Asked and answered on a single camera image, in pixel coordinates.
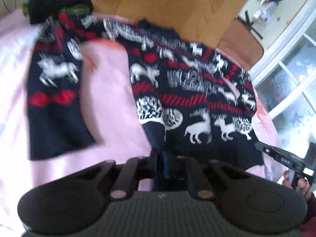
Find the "person's right hand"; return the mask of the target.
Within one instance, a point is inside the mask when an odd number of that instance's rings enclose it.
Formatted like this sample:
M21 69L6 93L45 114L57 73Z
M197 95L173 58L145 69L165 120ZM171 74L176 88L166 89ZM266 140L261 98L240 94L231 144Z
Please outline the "person's right hand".
M285 171L284 173L284 180L282 182L282 185L284 185L285 187L288 187L290 189L292 189L291 184L289 184L289 171ZM303 178L299 178L297 180L297 186L301 189L300 190L300 195L306 200L308 201L311 198L311 191L310 191L310 185L309 182L306 181Z

